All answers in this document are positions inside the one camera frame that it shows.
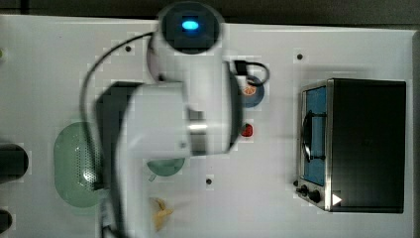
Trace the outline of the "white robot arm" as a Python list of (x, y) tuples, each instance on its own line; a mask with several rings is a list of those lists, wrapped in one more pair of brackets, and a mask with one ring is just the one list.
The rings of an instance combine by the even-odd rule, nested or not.
[(173, 3), (159, 12), (150, 37), (157, 81), (114, 82), (95, 102), (112, 238), (152, 238), (150, 182), (191, 157), (229, 153), (243, 126), (215, 9)]

